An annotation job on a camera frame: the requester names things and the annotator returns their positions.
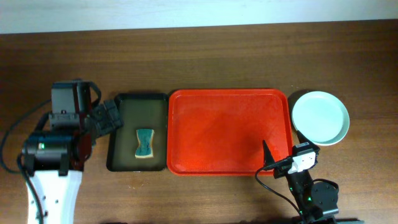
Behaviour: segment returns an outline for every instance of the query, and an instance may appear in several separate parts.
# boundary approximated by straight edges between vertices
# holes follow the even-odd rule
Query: dark green tray
[[[120,94],[116,106],[124,126],[109,139],[106,167],[110,171],[160,171],[166,167],[168,96],[164,93]],[[155,131],[152,148],[154,157],[136,159],[136,130]]]

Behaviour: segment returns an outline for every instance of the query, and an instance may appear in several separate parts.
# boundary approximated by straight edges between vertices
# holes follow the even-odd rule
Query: green sponge
[[[137,159],[153,158],[154,150],[152,148],[152,140],[154,139],[155,131],[152,129],[138,129],[138,148],[136,150]]]

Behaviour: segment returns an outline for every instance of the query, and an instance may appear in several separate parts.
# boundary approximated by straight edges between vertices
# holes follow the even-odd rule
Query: round plate
[[[335,96],[313,91],[301,96],[292,111],[294,128],[320,146],[341,141],[349,128],[349,115]]]

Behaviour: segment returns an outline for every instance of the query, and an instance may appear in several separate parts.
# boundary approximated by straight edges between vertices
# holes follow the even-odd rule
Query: brown tabletop
[[[118,93],[183,88],[327,91],[347,107],[351,126],[321,147],[313,178],[340,185],[338,218],[398,220],[398,21],[269,24],[186,29],[0,35],[0,131],[41,101],[57,80],[94,81]],[[10,135],[6,163],[16,169],[22,142],[41,113]],[[178,177],[110,172],[109,136],[85,166],[75,223],[238,223],[296,216],[253,177]],[[280,193],[285,179],[263,177]],[[0,171],[0,222],[25,223],[27,190]]]

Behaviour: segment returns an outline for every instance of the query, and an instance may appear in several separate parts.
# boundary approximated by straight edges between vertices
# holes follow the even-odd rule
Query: red tray
[[[263,139],[275,161],[291,154],[279,90],[179,90],[169,99],[167,167],[174,174],[253,175],[262,167]]]

